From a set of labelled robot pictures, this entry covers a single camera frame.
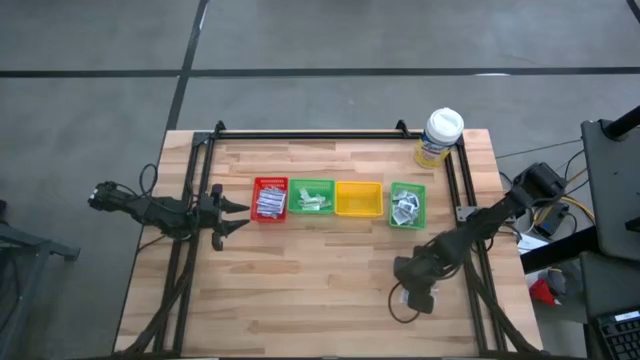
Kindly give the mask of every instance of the plastic bin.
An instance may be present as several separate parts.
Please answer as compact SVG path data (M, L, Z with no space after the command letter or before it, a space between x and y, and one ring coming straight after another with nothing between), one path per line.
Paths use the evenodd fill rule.
M284 190L287 193L288 189L288 179L286 177L257 177L253 182L253 198L251 200L251 220L257 222L265 222L265 223L276 223L276 222L284 222L287 218L287 207L285 206L282 210L282 214L278 215L277 218L270 218L268 216L262 216L257 213L258 205L256 202L258 201L258 196L260 195L260 190L266 187L276 187Z
M407 190L418 196L420 201L420 212L418 218L412 225L398 225L393 220L393 194L397 191ZM427 226L427 187L421 184L394 182L391 183L391 193L389 193L389 225L401 229L422 230Z
M336 214L340 216L382 216L382 204L381 183L336 182Z
M302 200L300 196L300 189L302 188L307 190L309 196L324 196L327 198L327 201L331 202L331 205L318 211L303 210L299 204L299 201ZM336 182L331 179L291 179L289 180L289 201L287 202L287 208L292 213L298 214L332 214L336 205L335 188Z

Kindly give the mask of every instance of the red object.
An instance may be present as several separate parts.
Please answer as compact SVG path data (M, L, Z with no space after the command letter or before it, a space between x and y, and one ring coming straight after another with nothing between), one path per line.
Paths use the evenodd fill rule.
M271 218L268 216L262 216L258 214L258 197L260 196L260 190L266 187L276 187L278 189L284 190L286 196L289 196L289 179L286 177L257 177L253 182L253 199L251 200L251 220L257 222L284 222L287 218L287 198L284 199L284 208L282 209L282 214L278 215L277 218Z
M534 282L529 288L529 294L531 294L531 298L534 300L540 300L549 306L556 306L556 302L553 300L553 295L545 279L538 279L538 281Z

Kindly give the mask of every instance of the keyboard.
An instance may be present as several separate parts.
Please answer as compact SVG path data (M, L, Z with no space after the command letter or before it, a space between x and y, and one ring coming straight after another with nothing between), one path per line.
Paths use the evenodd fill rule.
M640 310L601 316L596 327L609 359L640 359Z

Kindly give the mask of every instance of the wooden tabletop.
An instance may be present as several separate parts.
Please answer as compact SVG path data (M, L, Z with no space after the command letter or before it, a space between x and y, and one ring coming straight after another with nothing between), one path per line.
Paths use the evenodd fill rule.
M180 198L192 134L167 133L156 196ZM490 206L503 192L489 133L465 130L464 137L478 203ZM438 283L433 314L421 314L403 325L387 309L389 290L396 283L394 257L410 256L414 245L455 226L444 167L416 165L415 145L415 140L217 141L209 184L223 184L223 194L231 201L249 205L257 176L377 181L384 184L385 214L379 218L288 214L281 224L252 222L226 239L222 252L213 251L211 230L203 230L182 355L477 355L462 271ZM457 156L454 159L465 203ZM389 226L388 197L394 181L427 186L425 230ZM248 212L224 216L248 217ZM158 235L159 230L145 228L141 244ZM133 342L157 310L170 250L170 241L163 240L137 256L116 350ZM529 342L541 348L514 238L496 237L489 258L501 306ZM410 317L413 311L399 297L394 294L395 312ZM483 318L491 344L486 308Z

